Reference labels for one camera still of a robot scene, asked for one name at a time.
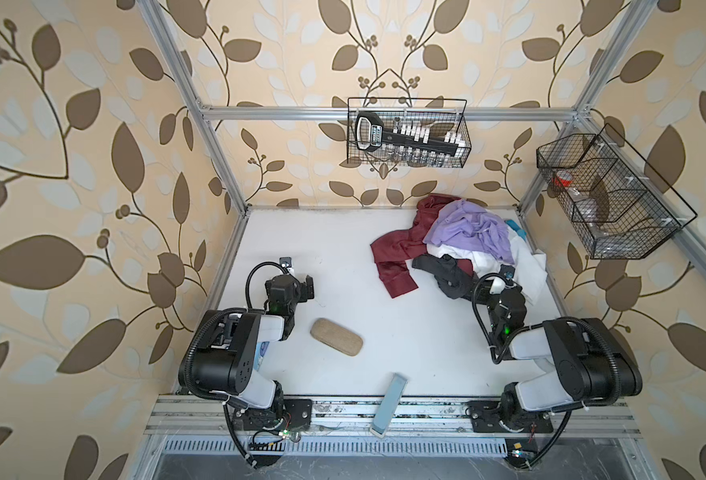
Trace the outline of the white cloth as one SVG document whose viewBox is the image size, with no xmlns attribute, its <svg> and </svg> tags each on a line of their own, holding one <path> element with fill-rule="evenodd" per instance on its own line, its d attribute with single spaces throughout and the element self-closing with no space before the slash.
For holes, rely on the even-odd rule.
<svg viewBox="0 0 706 480">
<path fill-rule="evenodd" d="M 534 305 L 546 289 L 547 256 L 543 252 L 533 253 L 525 239 L 514 230 L 508 229 L 508 233 L 513 256 L 512 266 L 515 269 L 514 281 L 522 287 L 527 303 Z M 427 250 L 429 254 L 436 257 L 449 255 L 457 260 L 469 260 L 472 263 L 474 273 L 478 277 L 488 273 L 498 273 L 503 266 L 501 260 L 497 260 L 492 255 L 480 251 L 432 244 L 427 245 Z"/>
</svg>

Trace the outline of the light blue rectangular block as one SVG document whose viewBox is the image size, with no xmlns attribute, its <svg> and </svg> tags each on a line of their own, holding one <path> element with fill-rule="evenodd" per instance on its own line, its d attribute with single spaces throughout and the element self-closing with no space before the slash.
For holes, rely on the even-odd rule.
<svg viewBox="0 0 706 480">
<path fill-rule="evenodd" d="M 382 398 L 382 401 L 380 402 L 370 425 L 370 432 L 374 436 L 383 438 L 386 435 L 407 384 L 407 377 L 401 375 L 400 373 L 395 373 L 393 375 L 391 383 Z"/>
</svg>

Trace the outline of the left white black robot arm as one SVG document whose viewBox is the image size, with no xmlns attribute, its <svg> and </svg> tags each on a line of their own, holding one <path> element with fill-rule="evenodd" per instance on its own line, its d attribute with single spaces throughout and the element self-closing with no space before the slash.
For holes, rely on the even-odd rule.
<svg viewBox="0 0 706 480">
<path fill-rule="evenodd" d="M 275 267 L 280 274 L 265 281 L 267 299 L 251 300 L 256 273 Z M 297 307 L 315 297 L 314 281 L 298 279 L 292 259 L 257 264 L 245 282 L 246 305 L 207 311 L 183 356 L 179 385 L 190 394 L 222 401 L 235 408 L 283 414 L 283 388 L 259 372 L 261 347 L 287 340 L 295 327 Z"/>
</svg>

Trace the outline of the maroon cloth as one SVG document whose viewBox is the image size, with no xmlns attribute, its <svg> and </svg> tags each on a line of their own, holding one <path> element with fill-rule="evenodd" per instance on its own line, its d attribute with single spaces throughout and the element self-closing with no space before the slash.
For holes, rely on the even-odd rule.
<svg viewBox="0 0 706 480">
<path fill-rule="evenodd" d="M 454 200 L 458 200 L 458 197 L 426 197 L 418 203 L 417 213 L 409 229 L 389 232 L 371 244 L 379 278 L 391 298 L 398 298 L 418 288 L 407 261 L 428 253 L 423 239 L 437 219 L 439 211 Z"/>
</svg>

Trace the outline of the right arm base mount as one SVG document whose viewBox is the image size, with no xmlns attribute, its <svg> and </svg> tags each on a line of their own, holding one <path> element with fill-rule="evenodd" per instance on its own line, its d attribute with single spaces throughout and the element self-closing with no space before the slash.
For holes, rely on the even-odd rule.
<svg viewBox="0 0 706 480">
<path fill-rule="evenodd" d="M 550 434 L 555 431 L 546 412 L 529 412 L 501 400 L 474 400 L 465 413 L 475 433 Z"/>
</svg>

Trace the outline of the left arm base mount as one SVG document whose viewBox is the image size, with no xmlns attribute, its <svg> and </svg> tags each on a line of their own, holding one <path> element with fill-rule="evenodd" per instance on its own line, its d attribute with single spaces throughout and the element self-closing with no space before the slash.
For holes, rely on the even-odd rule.
<svg viewBox="0 0 706 480">
<path fill-rule="evenodd" d="M 247 432 L 252 451 L 277 451 L 286 443 L 298 443 L 310 428 L 313 401 L 309 398 L 276 398 L 268 409 L 236 409 L 234 427 Z"/>
</svg>

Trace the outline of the black cloth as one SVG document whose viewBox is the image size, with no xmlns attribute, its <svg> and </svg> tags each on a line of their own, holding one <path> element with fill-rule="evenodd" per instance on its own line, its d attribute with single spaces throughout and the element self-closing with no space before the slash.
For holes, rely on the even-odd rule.
<svg viewBox="0 0 706 480">
<path fill-rule="evenodd" d="M 471 260 L 457 259 L 445 254 L 436 257 L 423 254 L 412 261 L 412 267 L 431 274 L 439 289 L 450 299 L 471 299 L 479 277 Z"/>
</svg>

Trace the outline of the purple cloth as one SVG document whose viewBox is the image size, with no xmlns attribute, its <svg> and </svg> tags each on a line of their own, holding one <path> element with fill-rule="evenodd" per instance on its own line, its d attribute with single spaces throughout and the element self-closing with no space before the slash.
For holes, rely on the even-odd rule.
<svg viewBox="0 0 706 480">
<path fill-rule="evenodd" d="M 425 235 L 425 244 L 482 252 L 498 261 L 514 261 L 509 226 L 496 214 L 465 199 L 444 206 Z"/>
</svg>

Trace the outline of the teal cloth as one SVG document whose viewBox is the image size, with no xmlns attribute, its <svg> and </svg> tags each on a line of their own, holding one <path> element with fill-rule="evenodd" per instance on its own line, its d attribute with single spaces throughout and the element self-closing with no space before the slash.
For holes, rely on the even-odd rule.
<svg viewBox="0 0 706 480">
<path fill-rule="evenodd" d="M 508 227 L 513 230 L 519 237 L 521 237 L 524 240 L 527 240 L 527 233 L 526 231 L 515 221 L 512 219 L 506 219 L 505 223 L 508 225 Z"/>
</svg>

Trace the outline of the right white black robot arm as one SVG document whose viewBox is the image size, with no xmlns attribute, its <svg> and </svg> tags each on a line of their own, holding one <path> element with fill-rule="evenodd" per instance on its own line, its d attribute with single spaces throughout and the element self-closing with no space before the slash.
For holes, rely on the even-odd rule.
<svg viewBox="0 0 706 480">
<path fill-rule="evenodd" d="M 643 379 L 628 350 L 597 318 L 563 316 L 526 323 L 523 288 L 512 277 L 490 273 L 468 296 L 491 360 L 547 360 L 552 369 L 505 386 L 490 414 L 510 430 L 537 414 L 611 406 L 641 393 Z"/>
</svg>

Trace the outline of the black socket holder tool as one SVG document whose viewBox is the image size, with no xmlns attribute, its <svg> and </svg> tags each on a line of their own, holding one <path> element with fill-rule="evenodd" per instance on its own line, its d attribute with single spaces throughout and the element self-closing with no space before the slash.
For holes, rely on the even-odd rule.
<svg viewBox="0 0 706 480">
<path fill-rule="evenodd" d="M 352 128 L 354 145 L 367 152 L 383 147 L 403 147 L 460 155 L 461 149 L 470 147 L 456 129 L 441 134 L 436 124 L 423 126 L 419 121 L 379 115 L 374 111 L 358 113 Z"/>
</svg>

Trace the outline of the blue patterned small card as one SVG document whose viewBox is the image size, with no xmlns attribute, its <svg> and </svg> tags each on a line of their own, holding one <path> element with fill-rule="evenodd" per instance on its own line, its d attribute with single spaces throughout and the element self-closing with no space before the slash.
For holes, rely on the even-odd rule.
<svg viewBox="0 0 706 480">
<path fill-rule="evenodd" d="M 257 345 L 257 349 L 255 351 L 255 357 L 254 357 L 254 369 L 256 371 L 259 371 L 261 368 L 261 365 L 264 361 L 264 358 L 267 354 L 267 351 L 269 349 L 270 343 L 269 342 L 260 342 Z"/>
</svg>

